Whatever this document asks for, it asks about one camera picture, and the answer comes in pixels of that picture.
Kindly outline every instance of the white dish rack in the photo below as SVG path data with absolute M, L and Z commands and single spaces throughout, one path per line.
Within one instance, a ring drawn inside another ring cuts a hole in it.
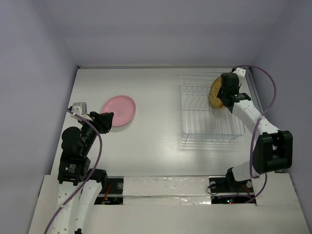
M 244 124 L 227 108 L 209 105 L 215 72 L 181 73 L 182 139 L 199 142 L 230 142 L 245 134 Z

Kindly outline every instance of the pink plate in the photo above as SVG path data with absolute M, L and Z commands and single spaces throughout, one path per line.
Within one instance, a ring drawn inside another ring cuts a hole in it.
M 136 114 L 136 104 L 131 97 L 119 95 L 109 99 L 102 107 L 101 113 L 113 112 L 113 127 L 130 122 Z

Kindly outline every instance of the dish rack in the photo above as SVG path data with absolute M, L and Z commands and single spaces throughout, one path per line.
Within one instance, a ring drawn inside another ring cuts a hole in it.
M 209 91 L 217 72 L 181 73 L 183 141 L 230 142 L 245 134 L 241 120 L 227 108 L 209 105 Z

